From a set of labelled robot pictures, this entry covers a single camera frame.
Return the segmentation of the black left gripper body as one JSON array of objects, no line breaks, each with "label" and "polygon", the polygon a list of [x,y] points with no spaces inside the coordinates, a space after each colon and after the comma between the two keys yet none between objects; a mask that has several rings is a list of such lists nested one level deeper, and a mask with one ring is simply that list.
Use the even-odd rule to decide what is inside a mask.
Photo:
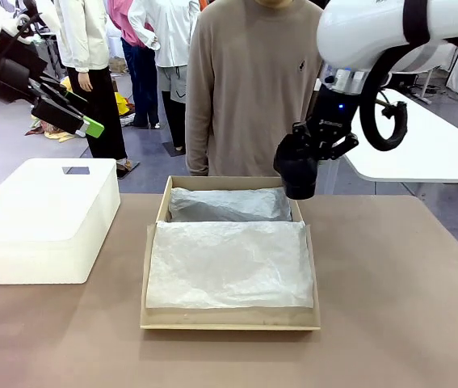
[{"label": "black left gripper body", "polygon": [[48,85],[45,80],[47,61],[34,56],[11,59],[0,57],[0,93],[6,93],[32,104],[49,101]]}]

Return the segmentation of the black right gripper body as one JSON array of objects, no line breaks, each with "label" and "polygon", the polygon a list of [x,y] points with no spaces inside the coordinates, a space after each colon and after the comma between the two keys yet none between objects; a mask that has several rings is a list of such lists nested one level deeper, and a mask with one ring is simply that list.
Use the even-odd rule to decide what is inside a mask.
[{"label": "black right gripper body", "polygon": [[334,144],[349,135],[359,100],[359,95],[320,86],[313,111],[307,119],[307,128],[313,141]]}]

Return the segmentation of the white tissue paper sheet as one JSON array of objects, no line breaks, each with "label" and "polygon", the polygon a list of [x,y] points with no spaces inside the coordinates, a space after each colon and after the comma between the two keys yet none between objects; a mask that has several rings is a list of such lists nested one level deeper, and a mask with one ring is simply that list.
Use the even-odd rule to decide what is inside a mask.
[{"label": "white tissue paper sheet", "polygon": [[156,225],[147,307],[314,306],[306,226],[283,188],[172,188],[168,209]]}]

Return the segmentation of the tan cardboard shoe box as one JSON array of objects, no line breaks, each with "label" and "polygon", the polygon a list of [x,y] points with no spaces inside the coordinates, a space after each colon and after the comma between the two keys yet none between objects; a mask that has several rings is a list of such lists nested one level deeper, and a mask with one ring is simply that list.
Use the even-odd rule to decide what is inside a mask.
[{"label": "tan cardboard shoe box", "polygon": [[[313,262],[310,230],[306,224],[307,244],[314,280],[314,306],[312,308],[247,307],[202,310],[147,307],[146,294],[153,239],[158,221],[170,220],[168,207],[172,188],[185,188],[190,191],[211,191],[255,190],[261,188],[283,188],[283,186],[278,177],[170,176],[168,178],[156,221],[149,227],[147,234],[141,293],[141,326],[144,329],[316,331],[320,328],[321,319],[317,279]],[[289,199],[289,201],[293,220],[304,222],[299,205],[294,200]]]}]

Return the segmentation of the person's right forearm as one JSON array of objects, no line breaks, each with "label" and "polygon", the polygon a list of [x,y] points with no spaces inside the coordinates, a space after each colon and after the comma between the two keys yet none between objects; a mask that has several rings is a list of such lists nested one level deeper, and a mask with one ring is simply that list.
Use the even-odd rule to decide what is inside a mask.
[{"label": "person's right forearm", "polygon": [[186,106],[186,149],[187,168],[193,176],[208,175],[208,139],[211,127],[210,98],[204,100],[189,93]]}]

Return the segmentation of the white plastic storage box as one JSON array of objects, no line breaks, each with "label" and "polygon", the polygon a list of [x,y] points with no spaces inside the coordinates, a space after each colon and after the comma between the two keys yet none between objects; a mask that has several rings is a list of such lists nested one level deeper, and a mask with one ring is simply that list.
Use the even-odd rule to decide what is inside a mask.
[{"label": "white plastic storage box", "polygon": [[119,207],[115,160],[27,160],[0,184],[0,285],[85,283]]}]

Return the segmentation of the patterned cloth pile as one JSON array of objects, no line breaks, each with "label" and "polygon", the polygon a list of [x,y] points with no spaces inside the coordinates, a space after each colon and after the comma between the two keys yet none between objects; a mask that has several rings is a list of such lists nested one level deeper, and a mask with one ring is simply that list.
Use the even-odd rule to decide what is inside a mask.
[{"label": "patterned cloth pile", "polygon": [[31,135],[44,135],[49,140],[57,141],[59,143],[66,142],[72,139],[81,138],[80,135],[67,133],[58,127],[47,123],[35,116],[31,116],[31,124],[29,130],[25,132],[25,136]]}]

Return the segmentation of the yellow cloth on floor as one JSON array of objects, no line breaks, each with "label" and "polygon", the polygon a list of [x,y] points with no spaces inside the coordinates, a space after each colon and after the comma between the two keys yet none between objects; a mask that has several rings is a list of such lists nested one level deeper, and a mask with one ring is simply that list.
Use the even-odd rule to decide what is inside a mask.
[{"label": "yellow cloth on floor", "polygon": [[116,91],[115,98],[119,116],[129,116],[135,112],[135,106],[127,98],[123,97],[121,93]]}]

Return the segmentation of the person in beige sweater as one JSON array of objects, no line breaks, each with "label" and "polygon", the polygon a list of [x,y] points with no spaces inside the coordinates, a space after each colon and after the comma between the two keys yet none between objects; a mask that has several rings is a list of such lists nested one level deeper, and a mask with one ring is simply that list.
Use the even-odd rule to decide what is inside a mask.
[{"label": "person in beige sweater", "polygon": [[275,174],[278,144],[308,114],[321,14],[310,0],[215,0],[200,13],[187,96],[211,100],[208,175]]}]

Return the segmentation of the white side table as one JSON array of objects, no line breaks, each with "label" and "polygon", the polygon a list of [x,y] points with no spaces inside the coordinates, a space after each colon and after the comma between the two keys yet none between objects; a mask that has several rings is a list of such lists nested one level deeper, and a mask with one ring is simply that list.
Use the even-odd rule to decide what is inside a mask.
[{"label": "white side table", "polygon": [[381,99],[406,103],[408,130],[394,150],[374,149],[363,135],[359,113],[351,132],[359,145],[337,161],[324,162],[318,187],[325,194],[334,191],[338,167],[347,162],[361,178],[372,182],[458,183],[458,128],[413,100],[387,90]]}]

